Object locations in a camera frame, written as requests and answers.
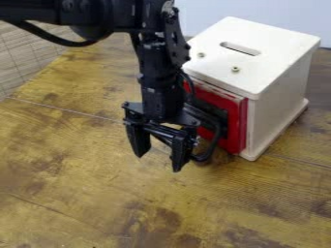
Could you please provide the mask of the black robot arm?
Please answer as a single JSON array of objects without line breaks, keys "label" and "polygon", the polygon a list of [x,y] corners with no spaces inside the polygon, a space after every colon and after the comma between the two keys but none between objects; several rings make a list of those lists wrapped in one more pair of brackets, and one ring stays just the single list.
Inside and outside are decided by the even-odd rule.
[{"label": "black robot arm", "polygon": [[157,138],[170,147],[172,169],[180,171],[192,159],[199,120],[185,112],[189,45],[174,0],[0,0],[0,20],[64,47],[129,35],[142,100],[122,104],[128,140],[141,157]]}]

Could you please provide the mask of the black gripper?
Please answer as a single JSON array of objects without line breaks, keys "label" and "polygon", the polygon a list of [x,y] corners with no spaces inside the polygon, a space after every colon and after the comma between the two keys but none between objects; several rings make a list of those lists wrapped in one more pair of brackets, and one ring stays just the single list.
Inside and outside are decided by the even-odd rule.
[{"label": "black gripper", "polygon": [[185,111],[189,79],[178,68],[140,67],[137,77],[142,99],[125,102],[124,124],[134,155],[141,158],[150,149],[149,137],[172,142],[172,170],[178,172],[189,161],[199,121]]}]

